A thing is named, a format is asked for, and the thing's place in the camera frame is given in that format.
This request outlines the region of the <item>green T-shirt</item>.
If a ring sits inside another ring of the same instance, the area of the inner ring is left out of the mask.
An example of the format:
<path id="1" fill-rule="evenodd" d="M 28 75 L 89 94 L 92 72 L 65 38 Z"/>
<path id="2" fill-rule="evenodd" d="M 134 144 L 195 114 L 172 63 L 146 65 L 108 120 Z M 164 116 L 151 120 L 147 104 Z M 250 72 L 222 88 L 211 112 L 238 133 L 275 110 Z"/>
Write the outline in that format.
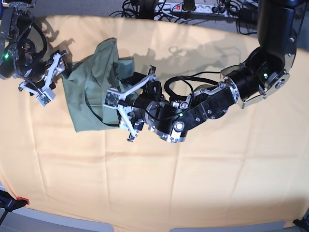
<path id="1" fill-rule="evenodd" d="M 135 71 L 133 57 L 120 58 L 117 40 L 101 42 L 94 54 L 72 65 L 62 83 L 70 117 L 76 132 L 115 129 L 119 125 L 117 110 L 105 107 L 108 89 L 127 90 L 124 80 Z"/>

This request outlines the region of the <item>white power strip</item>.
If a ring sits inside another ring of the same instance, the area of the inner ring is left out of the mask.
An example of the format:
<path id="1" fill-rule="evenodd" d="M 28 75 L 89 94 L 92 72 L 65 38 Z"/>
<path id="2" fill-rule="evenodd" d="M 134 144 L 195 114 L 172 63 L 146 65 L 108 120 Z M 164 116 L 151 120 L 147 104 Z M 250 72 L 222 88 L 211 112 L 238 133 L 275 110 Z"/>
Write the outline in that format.
<path id="1" fill-rule="evenodd" d="M 177 14 L 190 14 L 190 15 L 219 15 L 219 16 L 230 16 L 231 13 L 225 8 L 224 5 L 208 5 L 208 4 L 199 4 L 196 3 L 194 6 L 189 5 L 189 11 L 186 10 L 187 5 L 183 2 L 175 3 L 175 2 L 162 2 L 160 1 L 158 6 L 155 8 L 156 13 L 165 13 L 169 15 L 177 15 Z"/>

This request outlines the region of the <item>yellow table cloth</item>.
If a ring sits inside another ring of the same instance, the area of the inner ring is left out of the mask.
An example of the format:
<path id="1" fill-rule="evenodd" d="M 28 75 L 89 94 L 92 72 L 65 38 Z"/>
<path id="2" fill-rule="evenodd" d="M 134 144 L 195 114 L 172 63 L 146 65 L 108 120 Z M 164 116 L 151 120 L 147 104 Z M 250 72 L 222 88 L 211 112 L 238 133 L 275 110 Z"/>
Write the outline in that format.
<path id="1" fill-rule="evenodd" d="M 160 80 L 220 71 L 258 46 L 254 37 L 152 20 L 47 16 L 36 23 L 48 53 L 68 62 L 116 38 L 135 69 L 157 67 Z M 147 127 L 134 142 L 125 130 L 76 133 L 61 80 L 42 107 L 19 92 L 21 80 L 0 80 L 0 181 L 29 208 L 110 223 L 117 232 L 169 232 L 286 221 L 309 208 L 309 53 L 296 53 L 290 80 L 246 109 L 170 144 Z"/>

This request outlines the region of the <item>blue clamp with red tip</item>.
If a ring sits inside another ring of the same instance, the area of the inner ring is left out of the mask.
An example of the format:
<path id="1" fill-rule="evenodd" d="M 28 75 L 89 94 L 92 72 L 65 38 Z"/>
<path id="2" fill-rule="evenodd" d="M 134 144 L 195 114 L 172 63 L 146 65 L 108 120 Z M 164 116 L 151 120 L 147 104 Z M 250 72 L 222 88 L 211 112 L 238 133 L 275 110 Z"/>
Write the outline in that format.
<path id="1" fill-rule="evenodd" d="M 14 210 L 20 209 L 22 207 L 25 207 L 26 205 L 29 205 L 29 199 L 23 197 L 17 197 L 15 199 L 8 192 L 1 190 L 0 208 L 4 209 L 4 212 L 0 217 L 0 224 L 3 223 L 8 213 L 11 213 Z"/>

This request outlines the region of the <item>black clamp right corner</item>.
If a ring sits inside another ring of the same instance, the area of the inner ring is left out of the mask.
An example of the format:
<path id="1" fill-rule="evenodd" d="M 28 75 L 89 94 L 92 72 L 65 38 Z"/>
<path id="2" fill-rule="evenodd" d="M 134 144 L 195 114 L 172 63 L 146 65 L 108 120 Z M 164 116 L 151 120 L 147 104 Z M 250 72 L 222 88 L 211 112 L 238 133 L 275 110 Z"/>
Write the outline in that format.
<path id="1" fill-rule="evenodd" d="M 301 220 L 295 219 L 293 223 L 301 229 L 304 229 L 304 230 L 309 229 L 309 219 L 308 218 L 302 218 Z"/>

